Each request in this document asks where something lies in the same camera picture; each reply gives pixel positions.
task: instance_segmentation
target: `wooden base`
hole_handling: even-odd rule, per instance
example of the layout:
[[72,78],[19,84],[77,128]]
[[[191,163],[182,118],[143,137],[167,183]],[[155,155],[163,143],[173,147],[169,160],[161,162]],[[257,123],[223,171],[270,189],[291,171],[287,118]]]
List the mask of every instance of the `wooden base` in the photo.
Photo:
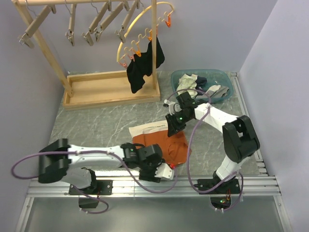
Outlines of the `wooden base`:
[[107,106],[159,102],[158,82],[153,88],[153,77],[144,76],[145,84],[137,93],[131,92],[126,71],[99,72],[69,75],[68,82],[73,97],[64,92],[63,107],[67,110],[81,110]]

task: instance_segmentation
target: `metal frame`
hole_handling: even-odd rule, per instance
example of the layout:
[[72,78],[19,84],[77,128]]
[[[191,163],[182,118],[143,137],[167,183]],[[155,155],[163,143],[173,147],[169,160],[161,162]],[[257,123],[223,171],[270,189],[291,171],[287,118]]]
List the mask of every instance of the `metal frame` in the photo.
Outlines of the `metal frame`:
[[[241,110],[243,114],[248,115],[247,107],[240,90],[237,73],[231,73],[231,79],[235,87],[236,94],[239,99]],[[284,232],[291,232],[292,227],[285,211],[281,191],[275,176],[268,176],[264,161],[260,152],[255,154],[260,175],[258,176],[245,176],[244,177],[244,196],[274,196],[275,204],[280,216]],[[138,172],[133,170],[132,173],[138,176]],[[104,196],[109,197],[209,197],[208,194],[199,195],[195,192],[188,181],[186,176],[178,178],[178,182],[174,189],[169,192],[162,194],[149,193],[138,186],[130,176],[127,175],[126,171],[96,171],[96,176],[100,180],[108,179],[113,180],[112,195]],[[194,183],[197,179],[210,179],[211,176],[193,176],[192,180]],[[163,190],[171,185],[171,182],[153,183],[141,181],[141,183],[153,190]],[[68,195],[70,185],[64,182],[56,182],[52,184],[40,184],[37,179],[32,179],[28,188],[26,200],[16,227],[16,232],[25,231],[29,214],[31,212],[34,198],[78,198],[77,195]]]

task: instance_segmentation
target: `wooden frame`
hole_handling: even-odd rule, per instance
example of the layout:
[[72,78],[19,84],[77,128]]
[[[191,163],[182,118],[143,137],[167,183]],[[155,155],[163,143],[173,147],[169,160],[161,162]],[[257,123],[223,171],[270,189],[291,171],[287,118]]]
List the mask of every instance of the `wooden frame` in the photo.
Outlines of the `wooden frame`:
[[[92,0],[93,3],[109,1],[110,0]],[[26,7],[25,0],[12,0],[12,2],[25,24],[29,26],[33,18]],[[28,6],[65,4],[64,0],[28,0],[27,3]],[[66,3],[91,3],[91,0],[66,0]],[[156,5],[156,0],[152,0],[153,31],[156,31]],[[156,75],[156,43],[152,43],[153,75],[150,77],[144,76],[146,83],[143,88],[137,93],[132,94],[126,71],[69,75],[68,78],[66,78],[61,66],[52,54],[40,31],[36,30],[33,37],[65,88],[63,100],[64,108],[77,110],[160,101],[160,90]],[[155,33],[152,34],[152,41],[156,41]]]

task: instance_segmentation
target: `gray marble surface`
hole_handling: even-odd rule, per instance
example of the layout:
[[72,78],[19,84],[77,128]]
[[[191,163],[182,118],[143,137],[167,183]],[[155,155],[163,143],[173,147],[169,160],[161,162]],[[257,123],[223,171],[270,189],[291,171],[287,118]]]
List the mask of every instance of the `gray marble surface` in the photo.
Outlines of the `gray marble surface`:
[[[88,147],[110,147],[132,142],[129,127],[164,120],[169,112],[166,107],[163,107],[163,101],[172,93],[171,73],[158,72],[160,102],[76,111],[66,111],[61,104],[50,142],[59,138],[68,138],[70,144]],[[229,114],[242,115],[235,92],[230,99],[216,103],[214,106]],[[184,130],[187,140],[196,123],[197,121],[190,121],[187,124]],[[192,175],[212,175],[224,157],[222,134],[206,123],[201,124],[192,143],[190,173]],[[92,167],[92,169],[101,170],[100,167]],[[185,165],[179,166],[178,170],[180,175],[186,175]],[[245,175],[259,174],[254,156],[243,164],[241,171]]]

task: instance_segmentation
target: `blue bin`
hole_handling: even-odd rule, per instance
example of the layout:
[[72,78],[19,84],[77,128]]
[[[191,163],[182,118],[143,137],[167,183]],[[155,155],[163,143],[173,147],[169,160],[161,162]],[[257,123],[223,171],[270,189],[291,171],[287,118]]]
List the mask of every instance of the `blue bin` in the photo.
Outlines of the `blue bin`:
[[226,75],[225,72],[216,70],[216,69],[187,69],[187,70],[177,70],[172,73],[171,75],[171,86],[173,89],[173,92],[176,91],[179,83],[179,79],[184,75],[198,75],[200,77],[206,77],[207,78],[207,84],[203,86],[203,90],[206,92],[210,86],[213,85],[221,85],[226,86],[229,88],[229,91],[227,92],[227,95],[222,98],[211,98],[211,103],[216,102],[223,102],[224,100],[230,98],[234,93],[233,85],[230,81],[230,78]]

